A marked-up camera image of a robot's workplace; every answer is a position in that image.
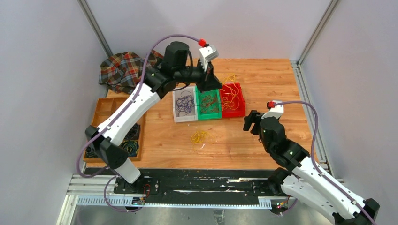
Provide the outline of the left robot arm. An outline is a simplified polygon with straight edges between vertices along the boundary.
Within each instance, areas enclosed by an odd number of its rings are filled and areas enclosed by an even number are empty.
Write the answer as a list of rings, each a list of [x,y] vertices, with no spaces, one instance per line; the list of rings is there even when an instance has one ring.
[[[179,41],[170,43],[163,58],[144,72],[143,84],[138,85],[108,119],[97,127],[89,126],[85,130],[88,148],[126,181],[126,188],[133,194],[143,190],[144,181],[127,151],[120,147],[133,125],[152,106],[174,91],[178,83],[193,83],[201,92],[222,87],[211,63],[219,56],[216,47],[203,42],[200,47],[198,63],[194,66],[186,64],[191,53],[187,44]]]

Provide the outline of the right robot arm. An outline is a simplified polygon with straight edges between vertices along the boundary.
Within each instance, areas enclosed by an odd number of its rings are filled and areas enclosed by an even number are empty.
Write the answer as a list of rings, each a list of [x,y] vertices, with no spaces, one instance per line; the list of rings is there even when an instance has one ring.
[[[259,137],[279,165],[268,177],[269,191],[289,195],[313,208],[335,225],[372,225],[380,204],[350,191],[314,161],[310,153],[287,138],[284,126],[268,112],[250,111],[244,131]]]

